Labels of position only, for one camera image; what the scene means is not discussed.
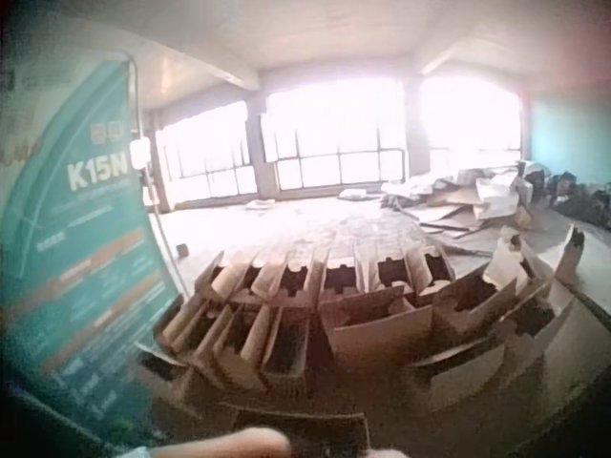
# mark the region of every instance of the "teal banner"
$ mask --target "teal banner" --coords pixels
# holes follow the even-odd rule
[[[3,346],[30,392],[112,440],[141,427],[135,343],[178,291],[130,160],[129,65],[73,70],[10,71],[0,95]]]

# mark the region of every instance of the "ceiling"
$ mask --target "ceiling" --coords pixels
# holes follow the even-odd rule
[[[572,73],[611,75],[607,3],[57,2],[61,12],[76,21],[73,30],[86,36],[87,43],[121,48],[135,56],[145,109],[166,106],[223,80],[252,90],[266,71],[351,57],[413,55],[424,66],[442,56],[441,63],[474,63],[535,79]]]

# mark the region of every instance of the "bright window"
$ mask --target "bright window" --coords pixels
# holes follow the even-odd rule
[[[237,102],[163,129],[177,201],[257,193],[246,144],[246,104]]]
[[[474,78],[430,78],[421,110],[436,172],[521,158],[517,94]]]
[[[265,157],[283,190],[405,176],[401,85],[353,79],[271,95],[262,125]]]

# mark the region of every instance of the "teal wall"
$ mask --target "teal wall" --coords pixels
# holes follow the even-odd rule
[[[611,181],[611,83],[531,96],[531,159],[552,174]]]

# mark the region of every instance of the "cardboard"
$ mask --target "cardboard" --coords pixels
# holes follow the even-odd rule
[[[409,364],[404,380],[416,413],[452,406],[475,395],[503,363],[504,345],[486,337]]]
[[[309,316],[287,307],[278,309],[261,369],[272,391],[291,397],[308,392],[311,330]]]
[[[227,383],[215,361],[213,347],[234,314],[235,310],[232,306],[226,305],[220,315],[214,320],[214,323],[210,326],[200,344],[185,357],[185,361],[195,367],[210,384],[219,389],[223,389]]]
[[[156,397],[182,410],[209,390],[209,385],[193,368],[150,349],[140,347],[134,365],[134,376]]]
[[[319,307],[325,303],[339,303],[364,293],[358,289],[357,275],[354,257],[328,260],[318,300]]]
[[[516,279],[497,290],[482,279],[488,264],[446,286],[434,298],[435,329],[450,342],[464,342],[516,306]]]
[[[157,322],[153,325],[153,338],[155,342],[161,348],[161,350],[167,355],[174,355],[174,350],[169,343],[162,337],[162,331],[167,325],[177,316],[181,306],[184,304],[184,296],[179,294],[176,296],[170,306],[161,314]]]
[[[253,294],[265,302],[270,302],[276,297],[284,270],[288,264],[289,255],[288,251],[282,250],[274,253],[271,259],[267,260],[250,286]]]
[[[320,307],[323,329],[336,364],[348,371],[369,371],[413,358],[423,349],[432,329],[432,307],[415,308],[403,289],[387,290],[386,302],[368,300]]]
[[[556,278],[565,284],[573,285],[577,283],[577,266],[583,255],[583,245],[585,235],[571,224],[564,242],[562,255],[556,268]]]
[[[359,457],[370,449],[369,428],[362,413],[308,415],[236,407],[233,430],[271,427],[286,435],[293,456]]]
[[[257,253],[257,250],[254,249],[242,250],[224,268],[219,265],[221,270],[217,269],[218,274],[212,280],[209,290],[206,291],[209,296],[205,298],[216,302],[227,301],[242,284],[246,271]]]
[[[559,281],[550,283],[541,285],[495,325],[496,335],[505,343],[501,386],[545,353],[571,313],[575,297]]]
[[[268,302],[271,307],[287,307],[314,313],[321,283],[324,281],[328,260],[328,249],[318,248],[312,252],[309,265],[295,265],[287,259],[278,291]]]
[[[179,359],[182,359],[186,353],[195,350],[214,324],[217,316],[211,302],[201,305],[191,322],[184,327],[170,345]]]
[[[418,306],[431,304],[434,295],[456,279],[443,247],[432,239],[408,246],[406,259]]]
[[[195,279],[194,290],[196,293],[200,293],[203,298],[210,297],[212,280],[214,280],[224,268],[220,266],[224,254],[224,251],[220,251],[219,254],[212,259],[212,262],[210,262]]]
[[[178,313],[174,316],[167,326],[161,331],[162,340],[172,346],[172,342],[180,335],[184,328],[193,320],[202,305],[201,296],[196,293],[180,307]]]
[[[276,310],[264,305],[258,312],[241,306],[233,314],[213,347],[215,360],[234,385],[265,392],[260,364]]]

